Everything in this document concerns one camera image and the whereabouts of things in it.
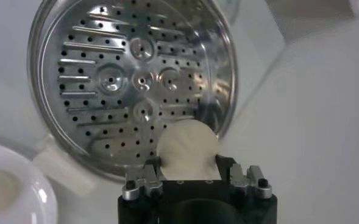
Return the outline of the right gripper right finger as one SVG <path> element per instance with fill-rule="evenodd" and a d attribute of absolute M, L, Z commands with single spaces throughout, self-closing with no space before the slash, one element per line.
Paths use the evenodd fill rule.
<path fill-rule="evenodd" d="M 259 166 L 251 165 L 244 172 L 241 164 L 233 158 L 216 155 L 215 161 L 221 179 L 227 180 L 235 189 L 244 192 L 245 195 L 255 195 L 262 200 L 272 197 L 272 186 Z"/>

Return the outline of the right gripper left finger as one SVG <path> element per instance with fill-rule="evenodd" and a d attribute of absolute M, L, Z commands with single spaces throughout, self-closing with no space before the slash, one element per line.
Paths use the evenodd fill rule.
<path fill-rule="evenodd" d="M 142 195 L 149 198 L 161 196 L 163 182 L 160 176 L 159 157 L 147 160 L 141 167 L 129 168 L 126 171 L 126 183 L 122 188 L 123 200 L 134 201 Z"/>

